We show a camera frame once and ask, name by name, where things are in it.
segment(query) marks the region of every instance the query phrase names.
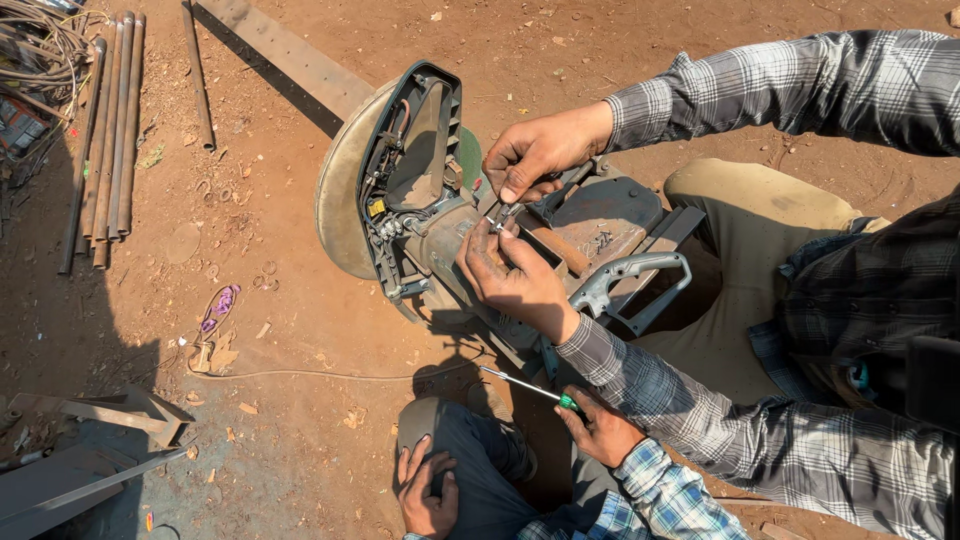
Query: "dirt ground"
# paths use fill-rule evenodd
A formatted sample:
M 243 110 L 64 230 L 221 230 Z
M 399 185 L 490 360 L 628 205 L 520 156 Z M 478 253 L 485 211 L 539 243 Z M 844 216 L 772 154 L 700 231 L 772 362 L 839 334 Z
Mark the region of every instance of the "dirt ground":
M 464 82 L 464 124 L 484 150 L 508 125 L 582 106 L 655 76 L 680 51 L 699 59 L 737 45 L 857 28 L 949 34 L 944 13 L 954 7 L 918 0 L 253 3 L 374 87 L 419 59 L 454 72 Z M 311 122 L 315 106 L 308 109 L 301 92 L 271 85 L 268 79 L 276 81 L 276 74 L 255 54 L 212 25 L 198 25 L 219 148 L 212 157 L 199 143 L 184 145 L 198 132 L 198 121 L 180 7 L 96 0 L 90 6 L 149 16 L 141 118 L 145 124 L 155 117 L 156 126 L 140 158 L 164 145 L 162 160 L 137 171 L 133 232 L 113 246 L 109 269 L 93 271 L 88 259 L 77 258 L 70 279 L 58 277 L 56 269 L 71 156 L 80 139 L 68 135 L 31 180 L 30 199 L 14 209 L 12 229 L 0 240 L 0 298 L 7 307 L 0 312 L 0 393 L 106 395 L 137 381 L 196 418 L 181 441 L 196 444 L 199 456 L 148 473 L 128 487 L 124 503 L 104 504 L 74 525 L 73 537 L 145 538 L 143 520 L 153 511 L 156 523 L 183 538 L 399 538 L 396 417 L 424 391 L 463 397 L 468 383 L 480 379 L 475 367 L 416 385 L 306 376 L 207 381 L 186 374 L 171 342 L 197 327 L 219 286 L 235 282 L 243 290 L 225 325 L 237 332 L 232 348 L 240 355 L 233 373 L 305 368 L 403 376 L 475 357 L 476 346 L 406 323 L 375 283 L 345 274 L 324 254 L 314 232 L 313 191 L 332 134 Z M 437 12 L 442 19 L 431 21 Z M 818 136 L 791 139 L 769 127 L 660 144 L 613 159 L 644 184 L 661 187 L 670 172 L 698 157 L 763 162 L 891 220 L 944 196 L 960 178 L 957 160 Z M 232 189 L 239 201 L 205 203 L 195 189 L 200 180 L 210 181 L 215 192 Z M 172 265 L 168 239 L 188 222 L 200 227 L 200 248 L 185 264 Z M 279 290 L 253 290 L 252 279 L 268 260 L 276 263 Z M 219 266 L 217 283 L 205 275 L 210 264 Z M 715 284 L 715 277 L 701 282 L 711 279 Z M 711 298 L 703 295 L 695 300 L 708 306 Z M 256 338 L 268 322 L 269 330 Z M 495 356 L 478 361 L 509 367 Z M 541 459 L 562 464 L 567 448 L 549 407 L 496 387 L 514 404 Z M 191 391 L 202 405 L 186 401 Z M 258 413 L 240 410 L 241 403 Z M 355 427 L 345 424 L 350 414 L 359 419 Z M 28 450 L 51 445 L 58 433 L 97 431 L 87 422 L 75 426 L 49 416 L 26 423 Z M 0 459 L 20 430 L 0 440 Z M 150 449 L 137 441 L 128 450 L 142 456 Z M 569 479 L 555 471 L 541 466 L 522 487 L 543 510 L 569 494 Z M 740 494 L 716 480 L 708 486 L 714 496 Z M 765 536 L 759 532 L 764 521 L 810 540 L 884 536 L 799 509 L 731 509 L 757 538 Z

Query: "dark pants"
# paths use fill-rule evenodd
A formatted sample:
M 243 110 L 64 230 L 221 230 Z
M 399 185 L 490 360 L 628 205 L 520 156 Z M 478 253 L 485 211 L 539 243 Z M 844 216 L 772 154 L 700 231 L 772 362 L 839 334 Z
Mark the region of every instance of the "dark pants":
M 460 488 L 457 525 L 448 537 L 513 538 L 531 521 L 540 519 L 551 529 L 586 532 L 596 521 L 608 489 L 620 491 L 610 469 L 578 451 L 572 442 L 573 501 L 541 516 L 523 500 L 508 479 L 518 479 L 526 465 L 524 449 L 495 420 L 473 414 L 443 398 L 423 398 L 400 413 L 397 454 L 404 446 L 413 450 L 425 434 L 433 437 L 427 456 L 450 452 Z M 433 494 L 441 494 L 442 475 L 436 475 Z

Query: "blue plaid shirt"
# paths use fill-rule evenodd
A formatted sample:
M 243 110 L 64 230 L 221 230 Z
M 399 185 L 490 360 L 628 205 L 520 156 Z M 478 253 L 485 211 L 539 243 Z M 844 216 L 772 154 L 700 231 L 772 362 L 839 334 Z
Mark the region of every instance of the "blue plaid shirt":
M 646 438 L 613 471 L 630 499 L 607 492 L 593 527 L 570 538 L 542 521 L 516 534 L 517 540 L 647 540 L 683 538 L 750 540 L 740 522 L 710 496 L 704 479 L 674 463 L 656 439 Z M 425 540 L 407 533 L 403 540 Z

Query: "saw handle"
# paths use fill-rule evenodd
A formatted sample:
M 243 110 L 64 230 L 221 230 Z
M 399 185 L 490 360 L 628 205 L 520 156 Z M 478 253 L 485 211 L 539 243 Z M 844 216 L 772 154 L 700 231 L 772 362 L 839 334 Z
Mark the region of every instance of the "saw handle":
M 610 308 L 612 302 L 608 291 L 615 282 L 625 278 L 639 276 L 647 270 L 677 267 L 684 269 L 684 277 L 664 291 L 663 294 L 659 295 L 657 300 L 651 302 L 637 315 L 626 319 L 620 316 L 619 313 L 613 312 Z M 597 270 L 593 272 L 593 275 L 591 275 L 584 284 L 580 285 L 577 292 L 573 293 L 573 296 L 570 297 L 570 305 L 578 311 L 589 307 L 594 318 L 599 317 L 601 313 L 606 313 L 626 325 L 636 337 L 640 337 L 663 310 L 677 298 L 680 291 L 684 290 L 684 288 L 690 284 L 692 279 L 693 275 L 690 273 L 690 267 L 686 263 L 686 258 L 679 253 L 664 252 L 629 255 L 612 260 L 600 268 L 597 268 Z

